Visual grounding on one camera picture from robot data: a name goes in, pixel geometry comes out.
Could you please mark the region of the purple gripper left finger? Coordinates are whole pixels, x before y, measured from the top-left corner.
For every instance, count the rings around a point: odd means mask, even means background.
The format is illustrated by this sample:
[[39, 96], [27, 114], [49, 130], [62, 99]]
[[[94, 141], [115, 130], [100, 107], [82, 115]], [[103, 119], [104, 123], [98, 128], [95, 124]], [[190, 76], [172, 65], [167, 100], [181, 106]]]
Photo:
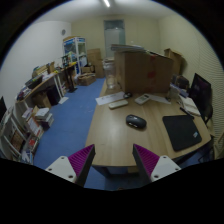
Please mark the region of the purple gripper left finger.
[[92, 144], [69, 157], [60, 156], [46, 171], [83, 187], [94, 157], [95, 145]]

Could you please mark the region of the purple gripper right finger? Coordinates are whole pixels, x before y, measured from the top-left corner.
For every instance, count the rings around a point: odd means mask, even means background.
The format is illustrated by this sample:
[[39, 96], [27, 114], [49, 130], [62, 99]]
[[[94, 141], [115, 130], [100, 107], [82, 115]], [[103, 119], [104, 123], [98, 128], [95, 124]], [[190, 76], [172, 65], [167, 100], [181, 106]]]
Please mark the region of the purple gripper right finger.
[[140, 145], [133, 145], [132, 154], [145, 185], [180, 170], [180, 167], [167, 155], [158, 156]]

